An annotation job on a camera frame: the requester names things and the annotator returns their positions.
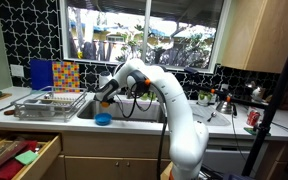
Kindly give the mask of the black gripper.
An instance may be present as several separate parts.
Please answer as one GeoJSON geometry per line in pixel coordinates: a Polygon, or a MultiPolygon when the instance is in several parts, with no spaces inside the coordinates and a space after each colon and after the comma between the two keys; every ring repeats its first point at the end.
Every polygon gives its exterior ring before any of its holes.
{"type": "Polygon", "coordinates": [[[94,100],[106,102],[109,96],[119,88],[119,83],[115,79],[109,80],[103,87],[97,90],[94,100]]]}

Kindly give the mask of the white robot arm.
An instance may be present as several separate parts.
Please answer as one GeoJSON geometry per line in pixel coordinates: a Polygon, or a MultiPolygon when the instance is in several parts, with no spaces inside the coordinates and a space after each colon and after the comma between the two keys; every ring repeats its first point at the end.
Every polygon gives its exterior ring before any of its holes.
{"type": "Polygon", "coordinates": [[[94,99],[108,102],[115,92],[128,87],[153,91],[165,108],[170,136],[169,156],[173,163],[170,175],[174,180],[196,180],[209,140],[208,128],[193,118],[193,112],[182,86],[162,67],[145,65],[140,59],[128,60],[101,88],[94,99]]]}

